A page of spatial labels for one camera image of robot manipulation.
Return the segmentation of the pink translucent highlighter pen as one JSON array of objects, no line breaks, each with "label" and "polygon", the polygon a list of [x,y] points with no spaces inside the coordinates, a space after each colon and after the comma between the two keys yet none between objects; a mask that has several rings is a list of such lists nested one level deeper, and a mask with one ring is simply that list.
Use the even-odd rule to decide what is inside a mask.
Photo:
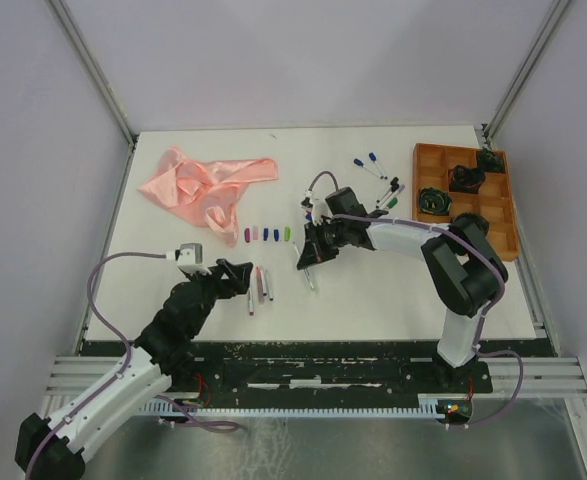
[{"label": "pink translucent highlighter pen", "polygon": [[265,301],[265,287],[264,287],[264,283],[263,283],[262,269],[259,266],[255,267],[255,278],[256,278],[256,284],[257,284],[258,302],[260,304],[263,304]]}]

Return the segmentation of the blue capped marker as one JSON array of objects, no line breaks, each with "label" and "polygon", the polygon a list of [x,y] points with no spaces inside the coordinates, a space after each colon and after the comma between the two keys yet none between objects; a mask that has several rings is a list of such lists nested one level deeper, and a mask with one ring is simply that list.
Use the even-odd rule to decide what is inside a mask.
[{"label": "blue capped marker", "polygon": [[264,269],[264,283],[265,283],[267,298],[270,302],[273,302],[274,301],[274,291],[272,288],[271,275],[267,269]]},{"label": "blue capped marker", "polygon": [[261,295],[262,295],[262,301],[265,301],[268,298],[268,287],[267,287],[267,283],[266,283],[266,275],[265,275],[265,271],[264,269],[260,268],[259,269],[259,286],[261,288]]}]

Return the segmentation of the magenta capped whiteboard marker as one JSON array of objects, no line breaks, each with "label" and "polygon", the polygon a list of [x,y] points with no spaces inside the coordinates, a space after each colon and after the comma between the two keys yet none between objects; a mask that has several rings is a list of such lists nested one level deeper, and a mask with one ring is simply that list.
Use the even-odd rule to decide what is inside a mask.
[{"label": "magenta capped whiteboard marker", "polygon": [[247,290],[247,306],[248,306],[249,316],[251,316],[251,317],[254,316],[255,310],[254,310],[254,301],[253,301],[253,294],[252,294],[251,285],[249,285],[249,288]]}]

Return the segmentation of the lime green capped marker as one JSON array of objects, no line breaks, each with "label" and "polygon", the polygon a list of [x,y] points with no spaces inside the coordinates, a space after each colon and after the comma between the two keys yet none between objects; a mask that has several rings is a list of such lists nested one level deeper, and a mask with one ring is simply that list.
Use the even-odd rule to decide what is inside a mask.
[{"label": "lime green capped marker", "polygon": [[[299,260],[301,258],[301,251],[300,251],[299,247],[297,246],[296,242],[293,242],[292,245],[295,250],[296,265],[297,265],[297,263],[299,262]],[[309,270],[307,268],[302,268],[300,271],[303,273],[311,292],[317,292],[317,287],[315,285],[315,282],[314,282]]]}]

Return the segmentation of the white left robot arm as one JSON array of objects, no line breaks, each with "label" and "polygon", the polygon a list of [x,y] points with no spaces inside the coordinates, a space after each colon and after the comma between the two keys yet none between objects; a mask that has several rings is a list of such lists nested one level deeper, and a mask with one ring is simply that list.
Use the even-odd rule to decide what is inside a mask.
[{"label": "white left robot arm", "polygon": [[102,445],[149,400],[194,378],[191,345],[215,304],[244,295],[253,265],[190,267],[116,364],[66,406],[22,421],[15,462],[28,479],[80,479]]}]

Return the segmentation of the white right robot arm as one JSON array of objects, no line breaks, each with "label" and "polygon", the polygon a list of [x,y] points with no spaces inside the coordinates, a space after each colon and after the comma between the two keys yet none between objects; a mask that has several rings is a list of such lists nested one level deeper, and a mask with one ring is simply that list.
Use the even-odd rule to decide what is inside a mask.
[{"label": "white right robot arm", "polygon": [[384,210],[367,212],[354,191],[344,187],[329,194],[326,214],[311,188],[301,207],[307,213],[304,244],[296,268],[337,258],[346,246],[393,252],[424,263],[438,298],[445,306],[441,360],[431,368],[440,389],[454,391],[468,379],[466,366],[479,355],[481,332],[490,310],[502,299],[508,281],[506,267],[474,219],[429,224],[390,218]]}]

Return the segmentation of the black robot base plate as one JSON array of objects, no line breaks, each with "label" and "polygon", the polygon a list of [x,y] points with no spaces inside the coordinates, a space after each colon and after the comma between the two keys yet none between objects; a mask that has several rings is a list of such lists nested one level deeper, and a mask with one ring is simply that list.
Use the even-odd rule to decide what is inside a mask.
[{"label": "black robot base plate", "polygon": [[210,406],[389,406],[412,397],[492,391],[485,362],[452,368],[432,341],[192,342],[188,374],[173,395]]}]

